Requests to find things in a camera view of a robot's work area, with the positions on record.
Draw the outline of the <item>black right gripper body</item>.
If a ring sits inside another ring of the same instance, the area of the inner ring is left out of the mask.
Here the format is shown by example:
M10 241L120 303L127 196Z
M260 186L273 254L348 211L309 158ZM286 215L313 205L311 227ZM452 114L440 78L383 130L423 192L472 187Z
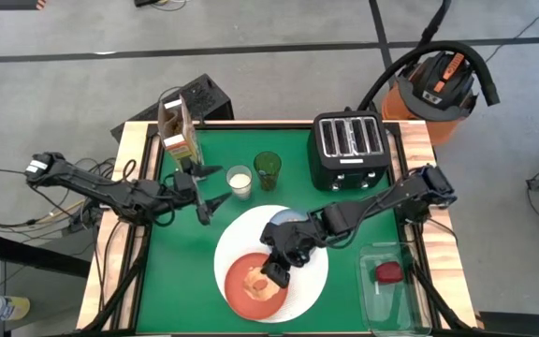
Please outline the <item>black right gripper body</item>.
M270 248L265 264L277 264L281 268L302 268L311 261L311 254L316 248L327 247L314 220L287 221L281 224L268 222L260 241Z

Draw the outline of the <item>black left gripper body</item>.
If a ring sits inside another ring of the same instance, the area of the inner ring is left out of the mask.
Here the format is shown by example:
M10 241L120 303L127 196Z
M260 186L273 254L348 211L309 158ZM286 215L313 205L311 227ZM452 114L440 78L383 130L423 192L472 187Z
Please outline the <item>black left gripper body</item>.
M180 164L179 171L190 174L193 177L193 180L196 184L197 189L193 191L192 193L186 193L186 194L180 194L178 192L177 193L181 196L182 199L189 199L191 203L196 205L197 218L202 225L206 226L210 223L211 220L210 220L210 214L206 213L205 201L202 198L198 189L198 185L197 185L197 182L201 179L198 179L197 177L193 176L193 166L194 164L197 164L197 163L194 162L191 158L181 158L179 160L179 164Z

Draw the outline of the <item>toast slice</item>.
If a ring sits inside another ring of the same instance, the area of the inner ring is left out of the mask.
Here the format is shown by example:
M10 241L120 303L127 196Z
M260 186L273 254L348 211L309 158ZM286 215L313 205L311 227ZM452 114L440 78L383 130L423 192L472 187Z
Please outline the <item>toast slice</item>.
M243 279L243 288L253 300L267 301L281 289L270 278L261 272L260 267L250 267Z

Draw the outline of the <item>panda cereal box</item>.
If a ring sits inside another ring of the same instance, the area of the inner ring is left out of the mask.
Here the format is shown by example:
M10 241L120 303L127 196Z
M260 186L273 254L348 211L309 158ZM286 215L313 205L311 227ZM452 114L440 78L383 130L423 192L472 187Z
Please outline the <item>panda cereal box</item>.
M189 159L195 164L204 163L194 121L187 108L185 98L178 98L158 103L158 131L162 145L174 160L179 170L183 170L182 161Z

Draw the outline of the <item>red apple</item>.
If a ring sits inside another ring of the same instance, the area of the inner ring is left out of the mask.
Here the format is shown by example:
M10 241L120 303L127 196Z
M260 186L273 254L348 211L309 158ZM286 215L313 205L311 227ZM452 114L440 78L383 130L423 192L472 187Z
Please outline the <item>red apple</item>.
M379 284L388 285L401 282L404 272L401 264L397 261L388 261L379 264L375 270L375 280Z

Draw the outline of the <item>light blue bowl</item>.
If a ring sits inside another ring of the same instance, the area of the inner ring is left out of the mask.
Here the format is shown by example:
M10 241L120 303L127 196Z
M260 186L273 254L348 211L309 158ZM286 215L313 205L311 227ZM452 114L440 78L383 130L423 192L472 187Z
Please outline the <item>light blue bowl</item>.
M279 228L284 231L291 231L298 223L306 223L309 216L305 212L299 212L293 209L283 209L275 213L267 222L266 228L274 230Z

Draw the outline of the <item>clear glass with white filling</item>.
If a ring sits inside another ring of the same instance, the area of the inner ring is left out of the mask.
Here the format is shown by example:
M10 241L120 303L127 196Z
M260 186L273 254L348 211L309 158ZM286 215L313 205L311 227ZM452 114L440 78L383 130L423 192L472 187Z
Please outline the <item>clear glass with white filling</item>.
M252 180L252 172L244 165L231 167L226 172L226 182L240 200L246 200L251 196Z

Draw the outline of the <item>white woven round placemat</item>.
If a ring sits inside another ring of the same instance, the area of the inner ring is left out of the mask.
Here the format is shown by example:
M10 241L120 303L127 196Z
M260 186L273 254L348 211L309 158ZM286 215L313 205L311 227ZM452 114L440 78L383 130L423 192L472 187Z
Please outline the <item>white woven round placemat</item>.
M224 230L214 253L214 276L226 303L224 285L228 269L241 256L251 253L270 254L270 249L261 243L260 237L271 217L283 209L289 208L279 205L253 207ZM279 311L267 319L253 321L282 323L303 315L319 299L327 278L328 252L325 248L316 248L309 263L302 268L290 269L288 293Z

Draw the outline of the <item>orange round plate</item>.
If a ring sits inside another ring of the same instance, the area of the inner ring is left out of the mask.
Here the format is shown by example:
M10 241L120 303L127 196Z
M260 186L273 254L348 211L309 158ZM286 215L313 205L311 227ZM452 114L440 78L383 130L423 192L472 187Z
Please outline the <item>orange round plate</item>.
M224 291L229 307L239 316L249 320L263 320L276 314L283 306L288 290L281 290L270 300L259 301L250 298L243 288L245 273L250 267L260 267L268 255L251 253L238 258L228 269Z

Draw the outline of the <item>ribbed tinted drinking glass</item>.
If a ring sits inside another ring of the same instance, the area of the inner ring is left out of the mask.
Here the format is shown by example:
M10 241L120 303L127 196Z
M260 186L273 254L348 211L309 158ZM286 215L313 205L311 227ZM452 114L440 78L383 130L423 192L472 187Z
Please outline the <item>ribbed tinted drinking glass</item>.
M254 168L262 190L273 191L276 188L281 167L282 160L274 152L262 152L255 157Z

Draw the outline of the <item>black perforated case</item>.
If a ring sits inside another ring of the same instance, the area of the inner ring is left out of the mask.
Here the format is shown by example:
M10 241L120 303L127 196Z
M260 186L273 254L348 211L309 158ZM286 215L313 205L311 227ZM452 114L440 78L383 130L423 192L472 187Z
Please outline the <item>black perforated case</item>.
M204 121L234 120L234 111L230 97L219 85L204 73L178 89L171 89L162 97L164 103L169 103L184 97L186 106L195 119L203 117ZM157 121L158 103L142 110L129 118L127 122L152 122ZM109 132L111 136L120 142L124 132L125 122L113 127Z

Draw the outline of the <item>black four-slot toaster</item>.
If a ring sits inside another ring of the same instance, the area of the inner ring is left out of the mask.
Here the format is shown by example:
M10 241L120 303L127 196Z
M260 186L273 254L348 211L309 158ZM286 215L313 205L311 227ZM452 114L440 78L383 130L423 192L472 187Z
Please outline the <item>black four-slot toaster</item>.
M307 154L313 186L320 191L373 188L391 166L382 117L371 110L316 116Z

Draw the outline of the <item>clear plastic container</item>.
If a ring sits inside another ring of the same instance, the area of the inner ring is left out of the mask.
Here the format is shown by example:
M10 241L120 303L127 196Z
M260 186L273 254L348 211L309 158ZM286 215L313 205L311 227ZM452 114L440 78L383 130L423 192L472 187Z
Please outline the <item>clear plastic container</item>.
M426 337L431 333L427 295L412 273L412 258L408 243L382 242L360 249L356 272L361 314L376 337ZM401 282L383 285L375 280L375 268L388 261L401 264Z

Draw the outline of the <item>orange black shop vacuum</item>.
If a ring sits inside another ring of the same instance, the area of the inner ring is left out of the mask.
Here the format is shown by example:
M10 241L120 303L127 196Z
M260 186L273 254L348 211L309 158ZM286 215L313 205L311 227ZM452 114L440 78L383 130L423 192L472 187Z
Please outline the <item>orange black shop vacuum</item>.
M440 51L404 68L382 102L387 120L423 120L434 145L447 143L477 99L473 70L461 53Z

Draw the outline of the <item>yellow white bottle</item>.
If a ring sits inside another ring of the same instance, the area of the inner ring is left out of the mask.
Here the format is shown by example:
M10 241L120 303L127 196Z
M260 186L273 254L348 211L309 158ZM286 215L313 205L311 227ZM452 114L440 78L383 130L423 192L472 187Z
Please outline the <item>yellow white bottle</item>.
M0 321L23 319L31 308L31 302L25 297L0 296Z

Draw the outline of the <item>black orange striped bar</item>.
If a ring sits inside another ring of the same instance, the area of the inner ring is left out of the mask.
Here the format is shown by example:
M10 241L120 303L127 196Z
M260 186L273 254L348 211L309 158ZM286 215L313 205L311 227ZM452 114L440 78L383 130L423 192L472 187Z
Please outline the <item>black orange striped bar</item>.
M539 336L539 314L478 312L478 327L488 331Z
M41 10L47 0L0 0L0 10Z

